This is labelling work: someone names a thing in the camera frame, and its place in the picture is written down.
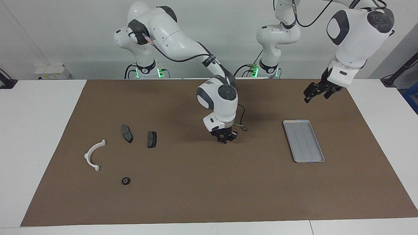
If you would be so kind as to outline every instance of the gray rectangular tray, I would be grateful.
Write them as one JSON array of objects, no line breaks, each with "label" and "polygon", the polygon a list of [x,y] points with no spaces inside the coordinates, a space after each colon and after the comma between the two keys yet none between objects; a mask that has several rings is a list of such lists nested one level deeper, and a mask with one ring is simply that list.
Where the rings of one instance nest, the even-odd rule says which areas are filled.
[{"label": "gray rectangular tray", "polygon": [[325,160],[308,120],[285,120],[283,125],[295,162],[323,162]]}]

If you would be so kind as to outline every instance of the brown table mat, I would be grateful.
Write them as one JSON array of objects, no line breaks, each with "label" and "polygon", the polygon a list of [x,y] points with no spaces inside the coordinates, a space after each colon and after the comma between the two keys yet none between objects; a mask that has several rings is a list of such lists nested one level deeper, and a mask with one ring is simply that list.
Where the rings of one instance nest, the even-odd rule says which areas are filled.
[{"label": "brown table mat", "polygon": [[[306,104],[309,80],[239,80],[249,131],[224,145],[203,124],[202,82],[87,81],[21,226],[418,217],[346,90]],[[293,161],[287,119],[310,120],[323,163]],[[84,154],[102,139],[96,172]]]}]

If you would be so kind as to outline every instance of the table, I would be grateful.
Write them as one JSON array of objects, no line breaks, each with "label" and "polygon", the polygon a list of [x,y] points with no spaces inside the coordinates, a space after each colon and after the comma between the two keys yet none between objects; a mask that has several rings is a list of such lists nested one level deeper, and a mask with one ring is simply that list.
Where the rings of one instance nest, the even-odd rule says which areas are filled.
[{"label": "table", "polygon": [[[165,225],[78,225],[18,228],[58,145],[85,80],[19,81],[0,91],[0,233],[56,234],[416,234],[418,218]],[[356,105],[418,205],[418,116],[395,88],[354,80]]]}]

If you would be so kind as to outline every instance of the black stand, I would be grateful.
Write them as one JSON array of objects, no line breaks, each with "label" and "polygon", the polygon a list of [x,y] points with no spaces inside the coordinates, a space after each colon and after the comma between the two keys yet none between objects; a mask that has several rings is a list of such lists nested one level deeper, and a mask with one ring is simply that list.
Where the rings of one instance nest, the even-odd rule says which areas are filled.
[{"label": "black stand", "polygon": [[6,78],[2,73],[0,73],[0,81],[4,83],[4,85],[2,85],[0,89],[12,89],[18,82],[16,79]]},{"label": "black stand", "polygon": [[418,60],[418,52],[415,53],[415,55],[413,55],[411,57],[411,59],[409,59],[400,69],[398,69],[396,71],[396,73],[394,73],[390,78],[382,78],[380,79],[383,83],[383,85],[385,85],[385,87],[396,87],[393,85],[393,83],[395,82],[395,80],[403,73],[405,72],[407,69],[409,69],[414,63],[415,61]]}]

